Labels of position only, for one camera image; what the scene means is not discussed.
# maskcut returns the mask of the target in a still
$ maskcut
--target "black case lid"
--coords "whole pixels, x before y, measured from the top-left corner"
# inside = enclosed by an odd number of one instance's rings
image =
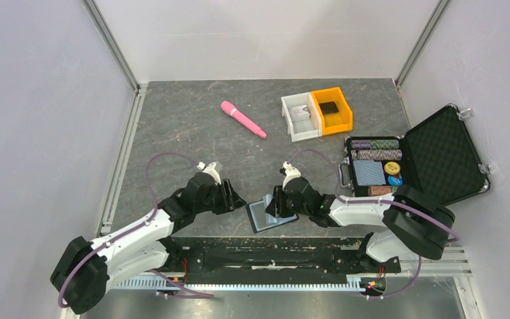
[[[480,171],[480,158],[458,112],[456,105],[448,104],[404,137],[421,189],[444,205],[490,188],[486,174]]]

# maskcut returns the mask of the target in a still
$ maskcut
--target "gray table surface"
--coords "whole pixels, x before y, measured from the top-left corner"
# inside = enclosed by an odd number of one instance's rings
[[[292,143],[281,117],[281,96],[341,87],[354,114],[353,131]],[[220,109],[228,100],[267,133],[259,138]],[[312,147],[334,162],[343,159],[347,136],[395,136],[408,122],[391,79],[224,80],[152,82],[147,88],[113,231],[151,210],[145,163],[158,152],[181,152],[205,163],[219,161],[222,178],[248,203],[259,201],[282,183],[278,170],[297,150]],[[334,171],[314,154],[293,163],[320,193],[333,193]],[[164,156],[149,176],[158,200],[184,187],[197,170],[176,156]],[[299,221],[254,234],[244,208],[216,216],[203,213],[175,236],[322,236],[362,237],[374,231],[359,225],[324,229],[305,216]]]

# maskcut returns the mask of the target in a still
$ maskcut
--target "blue poker chip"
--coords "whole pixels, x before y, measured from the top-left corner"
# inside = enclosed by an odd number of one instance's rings
[[[394,176],[388,176],[388,184],[393,186],[399,186],[402,185],[404,181],[401,178],[397,178]]]

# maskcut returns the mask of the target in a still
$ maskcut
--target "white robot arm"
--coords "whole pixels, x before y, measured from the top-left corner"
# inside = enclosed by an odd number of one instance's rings
[[[162,200],[157,209],[141,219],[104,237],[91,241],[78,237],[68,244],[50,281],[76,314],[89,311],[118,283],[178,262],[176,244],[169,236],[190,225],[199,213],[212,211],[219,215],[246,204],[229,180],[220,178],[218,163],[199,168],[203,170],[186,187]],[[362,272],[378,272],[383,263],[387,265],[394,257],[409,253],[441,258],[448,234],[389,204],[405,202],[450,228],[454,215],[418,191],[402,186],[396,193],[360,197],[359,204],[353,204],[355,200],[348,197],[318,193],[288,163],[281,172],[285,175],[283,185],[275,187],[267,213],[275,217],[308,215],[322,227],[387,227],[362,240],[355,255]]]
[[[190,225],[199,213],[219,215],[245,205],[229,180],[220,178],[219,163],[199,168],[202,172],[185,188],[137,221],[109,235],[91,241],[78,237],[68,244],[50,281],[60,293],[65,286],[63,299],[76,314],[91,309],[118,283],[166,265],[170,252],[163,239],[170,244],[168,236]]]
[[[285,176],[283,184],[275,187],[267,213],[275,217],[288,217],[294,213],[308,215],[310,220],[322,227],[387,227],[381,233],[369,234],[368,241],[363,243],[366,255],[377,265],[403,255],[418,254],[434,260],[441,258],[448,233],[405,209],[388,204],[405,203],[450,228],[454,214],[425,194],[403,185],[396,193],[378,197],[351,199],[321,195],[289,163],[284,162],[280,171]]]

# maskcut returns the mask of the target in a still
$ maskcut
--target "white plastic bin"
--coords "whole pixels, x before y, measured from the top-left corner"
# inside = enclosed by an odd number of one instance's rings
[[[282,100],[282,116],[286,119],[287,133],[290,134],[293,142],[318,138],[322,135],[321,117],[310,92],[283,96],[280,99]],[[288,109],[302,105],[308,107],[309,118],[292,122]]]

